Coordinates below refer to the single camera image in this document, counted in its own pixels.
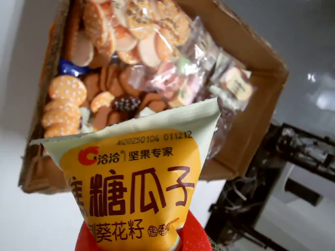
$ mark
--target brand logo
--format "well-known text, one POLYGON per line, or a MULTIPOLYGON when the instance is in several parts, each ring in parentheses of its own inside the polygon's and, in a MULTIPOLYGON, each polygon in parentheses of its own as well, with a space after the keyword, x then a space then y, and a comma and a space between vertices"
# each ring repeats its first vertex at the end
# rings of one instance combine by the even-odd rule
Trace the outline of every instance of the brand logo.
POLYGON ((78 154, 78 161, 80 164, 84 166, 90 166, 96 163, 97 157, 95 156, 94 158, 89 158, 90 154, 97 155, 99 153, 99 147, 98 146, 90 146, 84 150, 81 150, 78 154))

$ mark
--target snack bag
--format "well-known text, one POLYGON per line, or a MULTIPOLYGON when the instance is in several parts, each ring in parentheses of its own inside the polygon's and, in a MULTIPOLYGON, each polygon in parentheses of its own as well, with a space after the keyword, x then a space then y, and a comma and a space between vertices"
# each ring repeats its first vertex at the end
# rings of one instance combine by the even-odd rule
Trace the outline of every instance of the snack bag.
POLYGON ((63 170, 101 250, 178 250, 219 117, 214 98, 31 144, 63 170))

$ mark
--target white surface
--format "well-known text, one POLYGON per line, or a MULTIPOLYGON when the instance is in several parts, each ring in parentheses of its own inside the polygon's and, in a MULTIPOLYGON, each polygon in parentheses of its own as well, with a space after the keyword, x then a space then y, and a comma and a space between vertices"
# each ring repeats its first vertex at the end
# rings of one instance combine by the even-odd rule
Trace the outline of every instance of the white surface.
POLYGON ((0 250, 74 250, 82 223, 71 194, 27 195, 18 187, 38 80, 58 1, 0 7, 0 250))

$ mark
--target cardboard box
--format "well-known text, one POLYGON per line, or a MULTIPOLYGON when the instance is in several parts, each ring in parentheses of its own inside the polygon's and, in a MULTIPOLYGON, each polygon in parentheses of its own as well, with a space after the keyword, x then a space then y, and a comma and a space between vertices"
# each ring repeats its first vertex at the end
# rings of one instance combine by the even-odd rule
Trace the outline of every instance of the cardboard box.
MULTIPOLYGON (((288 71, 270 45, 258 37, 223 3, 212 0, 176 0, 192 18, 199 15, 213 39, 232 54, 247 70, 252 71, 251 83, 257 87, 247 109, 238 114, 228 138, 216 158, 207 161, 201 179, 232 179, 248 169, 269 125, 278 97, 288 77, 288 71)), ((47 90, 57 73, 58 61, 66 34, 70 0, 60 0, 58 13, 50 33, 50 43, 40 80, 39 99, 32 119, 28 142, 43 137, 40 125, 47 90)), ((19 186, 25 192, 55 193, 64 188, 52 187, 39 178, 36 160, 41 148, 27 144, 19 186)))

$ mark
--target printed label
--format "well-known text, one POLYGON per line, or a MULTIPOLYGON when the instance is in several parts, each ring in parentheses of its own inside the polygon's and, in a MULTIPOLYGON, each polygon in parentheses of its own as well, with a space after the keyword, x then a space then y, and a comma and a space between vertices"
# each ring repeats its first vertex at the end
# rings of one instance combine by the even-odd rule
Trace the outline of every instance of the printed label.
POLYGON ((165 129, 87 143, 60 167, 102 250, 170 250, 201 163, 192 131, 165 129))

